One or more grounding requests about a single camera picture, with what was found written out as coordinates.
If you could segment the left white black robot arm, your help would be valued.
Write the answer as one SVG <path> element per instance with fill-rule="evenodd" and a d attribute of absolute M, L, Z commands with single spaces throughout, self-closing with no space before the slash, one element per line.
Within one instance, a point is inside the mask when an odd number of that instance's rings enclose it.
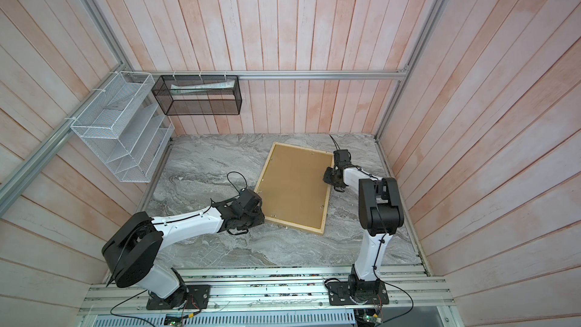
<path fill-rule="evenodd" d="M 180 305 L 185 283 L 177 272 L 156 262 L 159 251 L 206 234 L 244 234 L 264 220 L 261 204 L 242 207 L 237 201 L 166 217 L 151 217 L 142 211 L 121 226 L 101 253 L 116 287 L 139 286 L 161 300 Z"/>

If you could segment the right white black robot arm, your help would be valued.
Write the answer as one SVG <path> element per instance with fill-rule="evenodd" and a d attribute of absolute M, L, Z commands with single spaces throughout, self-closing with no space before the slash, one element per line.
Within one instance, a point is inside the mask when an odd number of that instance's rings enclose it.
<path fill-rule="evenodd" d="M 397 182 L 355 166 L 329 167 L 323 181 L 337 191 L 351 188 L 358 195 L 363 241 L 343 288 L 359 303 L 378 297 L 381 294 L 379 273 L 387 245 L 405 221 Z"/>

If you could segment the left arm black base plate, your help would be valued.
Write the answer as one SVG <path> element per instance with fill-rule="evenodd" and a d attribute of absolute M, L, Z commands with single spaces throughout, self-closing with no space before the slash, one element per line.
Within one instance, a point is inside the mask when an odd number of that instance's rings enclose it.
<path fill-rule="evenodd" d="M 160 298 L 155 293 L 149 293 L 146 310 L 174 310 L 207 308 L 210 297 L 210 285 L 185 285 L 180 286 L 168 298 Z"/>

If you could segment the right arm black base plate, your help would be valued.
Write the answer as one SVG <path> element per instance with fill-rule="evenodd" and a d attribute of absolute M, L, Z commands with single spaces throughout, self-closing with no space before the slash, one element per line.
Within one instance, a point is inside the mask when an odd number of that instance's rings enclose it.
<path fill-rule="evenodd" d="M 374 282 L 363 280 L 342 282 L 336 278 L 330 278 L 324 281 L 324 286 L 331 306 L 356 304 L 383 306 L 390 303 L 385 284 L 379 279 Z"/>

